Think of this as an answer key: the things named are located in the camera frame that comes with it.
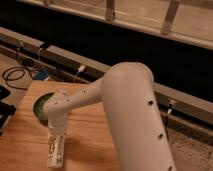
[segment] screw hole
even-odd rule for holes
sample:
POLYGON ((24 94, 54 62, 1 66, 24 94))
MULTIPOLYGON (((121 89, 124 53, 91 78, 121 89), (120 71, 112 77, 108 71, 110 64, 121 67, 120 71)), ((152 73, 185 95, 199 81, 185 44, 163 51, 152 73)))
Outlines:
POLYGON ((154 102, 153 102, 152 100, 150 100, 150 101, 148 102, 148 105, 149 105, 149 106, 152 106, 153 103, 154 103, 154 102))
POLYGON ((172 171, 172 166, 170 166, 170 167, 168 168, 168 171, 172 171))
POLYGON ((163 138, 163 134, 158 135, 158 139, 162 139, 163 138))

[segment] wire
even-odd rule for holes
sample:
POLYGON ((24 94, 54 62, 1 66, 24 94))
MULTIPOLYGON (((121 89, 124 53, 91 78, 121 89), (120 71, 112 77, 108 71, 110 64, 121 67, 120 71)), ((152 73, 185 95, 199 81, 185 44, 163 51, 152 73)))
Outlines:
POLYGON ((171 115, 174 106, 176 105, 177 101, 174 99, 170 99, 169 101, 169 109, 167 111, 166 114, 166 118, 165 118, 165 127, 166 127, 166 135, 167 135, 167 139, 169 140, 169 133, 168 133, 168 122, 169 122, 169 115, 171 115))
POLYGON ((84 72, 86 70, 87 66, 86 65, 83 65, 81 64, 79 67, 78 67, 78 71, 76 72, 74 78, 73 78, 73 83, 75 83, 76 81, 76 78, 78 77, 78 75, 82 72, 84 72))
POLYGON ((37 53, 38 60, 39 60, 39 64, 41 65, 41 67, 42 67, 43 71, 45 72, 45 74, 46 74, 49 78, 51 78, 50 75, 48 74, 48 72, 46 71, 46 69, 44 68, 44 65, 42 64, 42 61, 41 61, 41 51, 42 51, 42 50, 44 50, 44 49, 43 49, 43 48, 39 48, 38 53, 37 53))
POLYGON ((27 90, 27 88, 16 87, 16 86, 13 86, 13 85, 9 84, 9 82, 11 82, 11 81, 17 81, 17 80, 23 78, 25 73, 26 73, 26 71, 28 72, 30 77, 33 79, 32 73, 33 72, 37 72, 38 70, 30 70, 29 68, 26 68, 26 67, 12 67, 12 68, 6 69, 3 72, 2 78, 5 80, 5 83, 10 88, 14 88, 14 89, 18 89, 18 90, 27 90), (18 77, 10 78, 11 75, 16 73, 16 72, 22 72, 22 74, 20 76, 18 76, 18 77))
POLYGON ((166 118, 165 118, 165 127, 166 127, 166 135, 167 139, 169 140, 169 133, 168 133, 168 120, 169 120, 169 115, 172 113, 172 108, 169 108, 167 113, 166 113, 166 118))

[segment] connector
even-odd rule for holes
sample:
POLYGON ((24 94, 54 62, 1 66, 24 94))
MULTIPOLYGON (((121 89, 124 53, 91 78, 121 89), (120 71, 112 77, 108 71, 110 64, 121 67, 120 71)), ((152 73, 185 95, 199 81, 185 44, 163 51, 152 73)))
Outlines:
POLYGON ((17 47, 17 51, 21 51, 21 50, 23 50, 23 49, 24 49, 24 42, 19 41, 19 45, 18 45, 18 47, 17 47))
POLYGON ((78 67, 78 73, 84 72, 86 67, 87 67, 86 65, 81 64, 80 67, 78 67))

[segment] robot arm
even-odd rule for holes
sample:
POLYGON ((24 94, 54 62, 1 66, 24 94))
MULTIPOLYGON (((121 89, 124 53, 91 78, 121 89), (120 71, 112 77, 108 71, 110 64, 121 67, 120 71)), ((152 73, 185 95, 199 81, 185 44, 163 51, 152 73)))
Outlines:
POLYGON ((102 101, 123 171, 175 171, 152 85, 145 65, 117 64, 87 88, 47 101, 50 132, 63 133, 69 110, 102 101))

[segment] wooden table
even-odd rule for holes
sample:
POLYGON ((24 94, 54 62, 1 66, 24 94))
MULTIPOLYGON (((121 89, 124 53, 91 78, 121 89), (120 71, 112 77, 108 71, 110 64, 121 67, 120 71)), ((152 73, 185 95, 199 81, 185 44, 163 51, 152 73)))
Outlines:
MULTIPOLYGON (((33 114, 43 94, 63 89, 70 93, 85 85, 33 81, 0 137, 0 171, 46 171, 47 127, 33 114)), ((57 170, 119 171, 102 104, 71 111, 65 144, 64 166, 57 170)))

